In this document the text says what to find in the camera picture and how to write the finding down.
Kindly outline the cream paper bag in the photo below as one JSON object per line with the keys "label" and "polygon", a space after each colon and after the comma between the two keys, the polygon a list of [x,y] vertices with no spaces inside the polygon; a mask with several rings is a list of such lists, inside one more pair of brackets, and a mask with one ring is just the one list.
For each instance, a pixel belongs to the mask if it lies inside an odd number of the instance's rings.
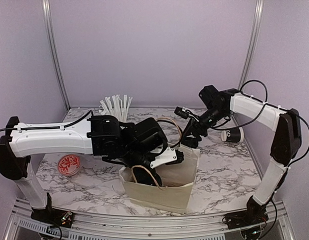
{"label": "cream paper bag", "polygon": [[128,167],[119,170],[121,183],[131,203],[167,212],[186,213],[197,176],[200,150],[185,145],[176,149],[183,153],[184,160],[156,168],[161,178],[160,187],[142,184]]}

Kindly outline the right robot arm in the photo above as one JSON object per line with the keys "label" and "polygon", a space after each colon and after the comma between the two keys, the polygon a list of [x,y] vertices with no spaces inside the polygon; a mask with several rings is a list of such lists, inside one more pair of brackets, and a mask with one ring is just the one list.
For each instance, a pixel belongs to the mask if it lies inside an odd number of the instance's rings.
{"label": "right robot arm", "polygon": [[[274,133],[253,123],[244,128],[244,134],[252,150],[243,143],[222,142],[216,131],[196,145],[202,155],[187,215],[225,213],[246,206],[260,183],[252,156],[256,154],[257,163],[268,165]],[[275,195],[284,201],[293,221],[309,220],[309,183],[302,184],[303,180],[309,181],[307,167],[309,155],[289,171],[287,181]]]}

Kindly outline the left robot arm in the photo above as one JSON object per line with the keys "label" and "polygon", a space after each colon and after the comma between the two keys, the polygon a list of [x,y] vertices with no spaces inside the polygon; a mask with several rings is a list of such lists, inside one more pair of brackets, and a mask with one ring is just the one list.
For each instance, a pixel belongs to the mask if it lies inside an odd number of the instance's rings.
{"label": "left robot arm", "polygon": [[0,129],[0,174],[16,183],[36,215],[52,223],[58,212],[31,166],[32,155],[72,153],[92,155],[132,170],[138,183],[161,186],[156,169],[176,159],[158,122],[121,122],[91,111],[72,122],[27,124],[13,116]]}

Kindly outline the white wrapped straws bundle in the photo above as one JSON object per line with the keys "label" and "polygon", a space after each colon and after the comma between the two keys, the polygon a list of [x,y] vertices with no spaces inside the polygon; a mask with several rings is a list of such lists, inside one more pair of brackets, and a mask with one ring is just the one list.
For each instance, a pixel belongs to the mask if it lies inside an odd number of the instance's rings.
{"label": "white wrapped straws bundle", "polygon": [[128,112],[132,103],[133,97],[127,94],[123,95],[123,99],[119,94],[106,96],[104,100],[100,100],[98,112],[101,115],[109,115],[117,118],[120,122],[126,123]]}

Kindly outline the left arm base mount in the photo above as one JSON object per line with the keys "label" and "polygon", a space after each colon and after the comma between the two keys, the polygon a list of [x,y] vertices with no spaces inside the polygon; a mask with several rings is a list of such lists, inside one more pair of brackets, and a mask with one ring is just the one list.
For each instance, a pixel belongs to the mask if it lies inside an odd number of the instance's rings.
{"label": "left arm base mount", "polygon": [[32,208],[31,219],[47,224],[55,224],[58,227],[71,228],[74,213],[70,210],[61,210],[52,207],[52,198],[47,193],[47,205],[44,209]]}

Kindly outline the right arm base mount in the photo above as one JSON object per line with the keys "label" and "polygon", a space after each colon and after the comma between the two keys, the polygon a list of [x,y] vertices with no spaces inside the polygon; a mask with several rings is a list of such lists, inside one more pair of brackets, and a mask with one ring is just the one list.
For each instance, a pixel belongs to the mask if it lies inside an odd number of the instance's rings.
{"label": "right arm base mount", "polygon": [[246,210],[227,213],[222,218],[222,222],[227,225],[229,230],[266,223],[269,219],[266,213],[269,202],[268,200],[265,204],[260,205],[251,196],[246,203]]}

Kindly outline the front aluminium rail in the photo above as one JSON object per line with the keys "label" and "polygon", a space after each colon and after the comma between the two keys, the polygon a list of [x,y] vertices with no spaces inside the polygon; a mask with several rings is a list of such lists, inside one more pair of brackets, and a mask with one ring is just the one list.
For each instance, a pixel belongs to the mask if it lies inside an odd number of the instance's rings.
{"label": "front aluminium rail", "polygon": [[228,228],[223,212],[182,216],[125,216],[74,211],[70,228],[31,219],[31,207],[17,199],[4,231],[5,240],[294,240],[282,201],[267,206],[267,222]]}

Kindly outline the right aluminium frame post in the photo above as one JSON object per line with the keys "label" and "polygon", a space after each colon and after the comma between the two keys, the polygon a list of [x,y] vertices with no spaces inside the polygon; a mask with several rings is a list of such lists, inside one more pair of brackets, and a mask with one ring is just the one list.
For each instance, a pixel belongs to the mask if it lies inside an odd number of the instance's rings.
{"label": "right aluminium frame post", "polygon": [[253,21],[252,21],[252,29],[251,29],[249,43],[248,43],[248,49],[246,52],[246,57],[245,57],[244,65],[242,68],[239,85],[238,85],[239,88],[242,87],[244,83],[248,80],[250,67],[253,61],[254,53],[257,47],[258,38],[260,34],[263,10],[264,10],[264,0],[257,0],[255,3],[255,10],[254,10],[254,16],[253,16]]}

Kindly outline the aluminium frame post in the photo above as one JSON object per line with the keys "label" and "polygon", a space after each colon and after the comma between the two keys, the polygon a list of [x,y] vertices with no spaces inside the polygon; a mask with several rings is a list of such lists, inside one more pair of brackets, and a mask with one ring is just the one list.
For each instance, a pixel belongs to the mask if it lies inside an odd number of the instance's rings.
{"label": "aluminium frame post", "polygon": [[264,10],[264,0],[257,0],[255,3],[255,10],[254,10],[254,16],[253,16],[253,21],[252,21],[252,29],[251,29],[249,43],[248,43],[248,49],[246,52],[246,57],[245,57],[244,65],[242,68],[239,85],[238,85],[239,88],[242,87],[244,83],[248,80],[250,67],[253,61],[254,53],[257,47],[258,38],[260,34],[263,10]]}
{"label": "aluminium frame post", "polygon": [[57,79],[57,84],[60,90],[63,105],[66,111],[69,111],[71,109],[71,105],[70,105],[69,97],[66,91],[66,86],[64,83],[61,65],[60,65],[60,61],[58,57],[58,51],[57,51],[57,45],[55,41],[53,21],[52,21],[52,15],[51,15],[50,1],[42,0],[42,8],[43,8],[45,28],[46,28],[46,33],[47,33],[47,40],[48,40],[49,49],[51,53],[53,68],[54,68],[56,79]]}

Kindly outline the left aluminium frame post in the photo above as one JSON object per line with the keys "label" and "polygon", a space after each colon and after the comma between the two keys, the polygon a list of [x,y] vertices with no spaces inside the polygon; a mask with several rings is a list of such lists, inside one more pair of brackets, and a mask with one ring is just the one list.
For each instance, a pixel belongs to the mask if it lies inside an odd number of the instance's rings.
{"label": "left aluminium frame post", "polygon": [[48,40],[49,49],[51,53],[53,68],[54,68],[56,79],[57,79],[57,84],[60,90],[63,105],[66,111],[69,111],[71,109],[71,105],[70,105],[69,97],[66,91],[66,86],[64,83],[61,65],[60,65],[60,61],[58,57],[58,51],[57,51],[57,45],[55,41],[53,21],[52,21],[52,15],[51,15],[50,1],[42,0],[42,8],[43,8],[45,28],[46,28],[46,33],[47,33],[47,40]]}

